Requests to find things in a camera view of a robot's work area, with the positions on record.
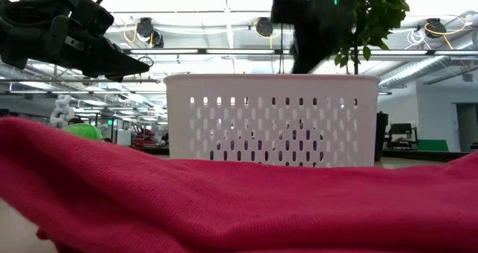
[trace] black trash can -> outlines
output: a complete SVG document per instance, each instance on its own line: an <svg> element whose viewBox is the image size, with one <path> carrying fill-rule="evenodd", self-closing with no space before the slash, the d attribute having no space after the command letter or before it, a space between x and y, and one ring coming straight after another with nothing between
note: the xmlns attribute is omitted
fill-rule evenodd
<svg viewBox="0 0 478 253"><path fill-rule="evenodd" d="M388 114L380 111L376 114L375 132L375 161L382 159L383 142L385 141L385 129L388 125Z"/></svg>

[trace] pink cloth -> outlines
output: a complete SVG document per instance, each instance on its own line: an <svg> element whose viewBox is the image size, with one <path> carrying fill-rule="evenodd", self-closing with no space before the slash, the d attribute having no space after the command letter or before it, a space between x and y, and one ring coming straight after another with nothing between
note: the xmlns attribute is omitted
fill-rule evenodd
<svg viewBox="0 0 478 253"><path fill-rule="evenodd" d="M0 133L0 197L80 252L478 251L478 154L312 169L160 160L21 119Z"/></svg>

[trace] green plant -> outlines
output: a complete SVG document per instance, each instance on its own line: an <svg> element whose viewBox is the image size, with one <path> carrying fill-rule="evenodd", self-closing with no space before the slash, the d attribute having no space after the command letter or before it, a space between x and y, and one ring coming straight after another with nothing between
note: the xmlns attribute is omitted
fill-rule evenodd
<svg viewBox="0 0 478 253"><path fill-rule="evenodd" d="M365 60L370 59L369 46L388 50L383 39L391 34L392 28L400 28L406 11L410 11L405 0L357 0L355 12L355 32L347 32L335 56L335 65L346 66L353 60L355 74L359 73L359 47L363 46Z"/></svg>

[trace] green ball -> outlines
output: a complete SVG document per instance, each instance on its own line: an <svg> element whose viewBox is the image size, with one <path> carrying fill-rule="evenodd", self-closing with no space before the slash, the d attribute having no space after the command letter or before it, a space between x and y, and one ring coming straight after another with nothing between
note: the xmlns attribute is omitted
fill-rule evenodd
<svg viewBox="0 0 478 253"><path fill-rule="evenodd" d="M101 131L95 126L86 123L77 123L74 125L70 125L65 127L64 130L70 134L84 137L89 140L103 140L103 135Z"/></svg>

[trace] white plastic basket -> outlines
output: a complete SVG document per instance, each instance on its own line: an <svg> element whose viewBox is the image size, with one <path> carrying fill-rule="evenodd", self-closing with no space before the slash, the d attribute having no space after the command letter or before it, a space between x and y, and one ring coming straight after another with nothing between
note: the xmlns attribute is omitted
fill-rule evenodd
<svg viewBox="0 0 478 253"><path fill-rule="evenodd" d="M372 166L378 79L174 75L170 157L284 166Z"/></svg>

